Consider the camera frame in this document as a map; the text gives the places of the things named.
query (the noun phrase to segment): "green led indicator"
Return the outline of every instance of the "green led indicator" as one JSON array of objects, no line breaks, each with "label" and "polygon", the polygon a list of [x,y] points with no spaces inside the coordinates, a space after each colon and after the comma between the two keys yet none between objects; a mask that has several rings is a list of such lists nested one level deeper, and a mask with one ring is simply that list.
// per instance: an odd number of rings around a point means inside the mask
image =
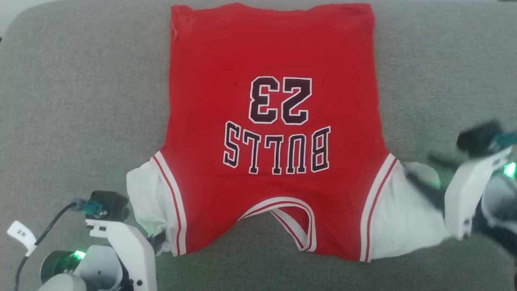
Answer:
[{"label": "green led indicator", "polygon": [[81,252],[81,251],[76,251],[73,256],[78,259],[78,260],[82,260],[84,259],[84,256],[86,255],[85,252]]},{"label": "green led indicator", "polygon": [[505,166],[505,175],[514,179],[515,178],[515,163],[509,163]]}]

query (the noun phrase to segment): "gray fabric surface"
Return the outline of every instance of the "gray fabric surface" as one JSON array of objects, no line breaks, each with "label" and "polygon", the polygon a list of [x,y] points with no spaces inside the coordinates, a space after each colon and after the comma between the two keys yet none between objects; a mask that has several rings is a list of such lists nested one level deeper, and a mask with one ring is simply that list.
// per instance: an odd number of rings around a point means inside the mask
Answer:
[{"label": "gray fabric surface", "polygon": [[[229,1],[184,1],[195,8]],[[245,4],[309,8],[316,0]],[[38,236],[74,197],[125,193],[125,174],[164,141],[168,110],[166,0],[46,4],[23,13],[0,43],[0,226]],[[373,4],[384,134],[402,160],[454,151],[458,131],[499,118],[517,128],[517,6]],[[52,250],[85,250],[83,216],[67,213],[30,257],[22,290],[39,286]],[[25,251],[0,239],[2,289]],[[157,258],[160,290],[343,289],[510,291],[511,259],[483,237],[371,264],[298,252],[270,215],[239,222],[206,249]]]}]

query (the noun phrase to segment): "black cable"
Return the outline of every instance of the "black cable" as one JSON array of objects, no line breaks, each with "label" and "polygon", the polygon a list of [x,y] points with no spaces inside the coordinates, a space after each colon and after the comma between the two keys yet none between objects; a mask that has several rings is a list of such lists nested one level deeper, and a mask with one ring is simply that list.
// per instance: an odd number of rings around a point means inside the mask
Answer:
[{"label": "black cable", "polygon": [[[39,237],[39,239],[34,243],[34,245],[39,245],[42,240],[47,236],[47,234],[50,232],[54,224],[61,218],[61,216],[70,208],[75,207],[77,205],[76,202],[72,202],[69,205],[66,205],[61,211],[54,217],[54,219],[50,222],[49,226],[43,234]],[[14,291],[18,291],[18,288],[20,287],[20,274],[22,273],[22,268],[25,262],[27,261],[29,257],[25,256],[23,257],[22,261],[20,262],[20,265],[18,266],[18,270],[16,270],[16,277],[14,279]]]}]

